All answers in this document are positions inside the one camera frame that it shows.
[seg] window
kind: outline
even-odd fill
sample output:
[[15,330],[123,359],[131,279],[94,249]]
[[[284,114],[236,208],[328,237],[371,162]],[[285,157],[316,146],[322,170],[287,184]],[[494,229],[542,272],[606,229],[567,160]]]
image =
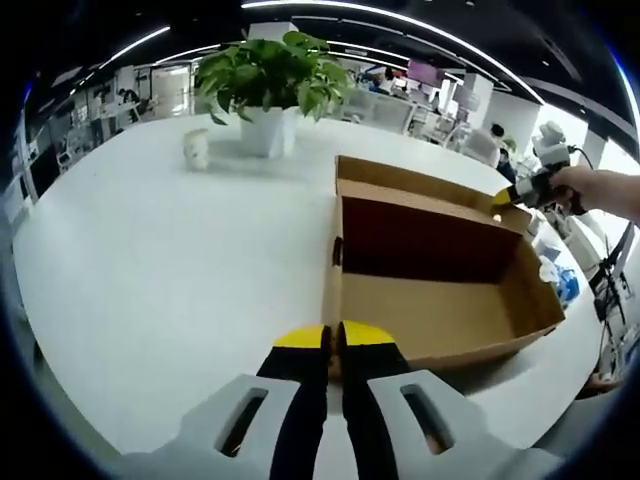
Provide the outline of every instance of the window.
[[[602,159],[600,160],[598,169],[611,170],[627,175],[640,175],[640,164],[636,162],[631,155],[625,152],[617,143],[611,140],[609,140],[604,147],[604,152],[602,153]],[[601,210],[594,211],[593,217],[600,224],[607,236],[609,250],[613,249],[620,241],[620,238],[624,233],[624,229],[627,227],[629,221],[624,218],[605,213]],[[636,235],[633,245],[631,246],[631,251],[633,251],[637,246],[639,233],[640,230],[636,227]]]

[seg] open cardboard box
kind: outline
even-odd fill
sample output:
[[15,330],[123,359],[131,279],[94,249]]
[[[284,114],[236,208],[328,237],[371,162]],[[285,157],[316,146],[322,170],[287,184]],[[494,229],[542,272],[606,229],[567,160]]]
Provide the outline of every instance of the open cardboard box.
[[564,319],[516,207],[396,167],[338,157],[324,321],[381,327],[415,368],[514,353]]

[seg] office desk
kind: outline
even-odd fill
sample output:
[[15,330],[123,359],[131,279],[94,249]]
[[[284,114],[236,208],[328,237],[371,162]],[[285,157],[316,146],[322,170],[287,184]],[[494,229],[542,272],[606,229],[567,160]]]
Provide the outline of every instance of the office desk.
[[109,120],[111,118],[115,118],[116,121],[119,120],[121,115],[124,115],[128,112],[133,112],[138,122],[140,121],[140,114],[138,113],[138,106],[140,102],[136,103],[107,103],[102,107],[102,115],[100,118],[102,120]]
[[334,119],[351,121],[357,116],[361,125],[403,135],[417,108],[417,104],[408,100],[360,88],[351,89],[345,98],[345,103],[333,112]]
[[[216,162],[195,173],[182,137],[203,127]],[[274,339],[319,321],[336,154],[490,194],[506,185],[455,152],[333,120],[301,120],[294,153],[280,161],[244,158],[238,139],[236,121],[217,127],[204,115],[138,124],[56,182],[16,236],[44,356],[120,452],[159,447],[185,412],[254,373]],[[574,399],[598,358],[592,301],[583,288],[561,326],[470,395],[497,436],[531,446]],[[319,468],[354,467],[338,447],[349,445],[342,419],[326,431]]]

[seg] blue object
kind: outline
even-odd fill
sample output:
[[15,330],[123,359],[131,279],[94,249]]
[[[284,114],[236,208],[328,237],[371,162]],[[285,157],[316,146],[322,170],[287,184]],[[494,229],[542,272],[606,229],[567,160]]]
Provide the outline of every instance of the blue object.
[[556,284],[556,294],[560,299],[562,308],[567,308],[571,301],[580,294],[578,277],[576,276],[576,272],[570,268],[555,266],[558,269],[559,276],[559,282]]

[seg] green leaves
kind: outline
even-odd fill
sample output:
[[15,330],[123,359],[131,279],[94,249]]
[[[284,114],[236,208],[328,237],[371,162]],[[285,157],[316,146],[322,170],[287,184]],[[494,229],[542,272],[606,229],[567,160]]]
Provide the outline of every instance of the green leaves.
[[231,108],[231,100],[233,97],[233,92],[231,90],[220,90],[218,91],[218,104],[220,108],[225,112],[229,113],[229,108]]
[[518,150],[518,144],[516,143],[516,141],[511,138],[511,137],[507,137],[502,141],[509,150],[511,150],[512,152],[515,152],[516,150]]
[[251,82],[260,73],[256,65],[240,65],[235,71],[235,81],[238,85],[245,85]]
[[326,41],[302,32],[287,32],[282,37],[282,41],[285,45],[301,47],[305,50],[329,50],[329,44]]
[[213,120],[213,123],[215,123],[216,125],[226,125],[227,124],[224,120],[222,120],[215,113],[213,113],[213,105],[208,103],[206,108],[207,108],[207,111],[209,112],[209,116],[211,117],[211,120]]
[[244,112],[244,109],[245,109],[245,105],[244,104],[240,104],[240,105],[238,105],[238,108],[236,109],[236,113],[245,122],[253,123],[253,120],[251,120],[251,118],[247,116],[247,114]]
[[266,92],[264,92],[264,96],[262,97],[262,110],[268,112],[271,108],[272,101],[273,95],[271,95],[271,92],[267,90]]
[[[283,42],[247,40],[207,56],[196,76],[200,93],[249,122],[246,107],[266,112],[300,106],[303,115],[321,118],[331,103],[342,101],[349,76],[326,60],[329,46],[324,40],[288,32]],[[224,124],[213,113],[211,117],[216,124]]]

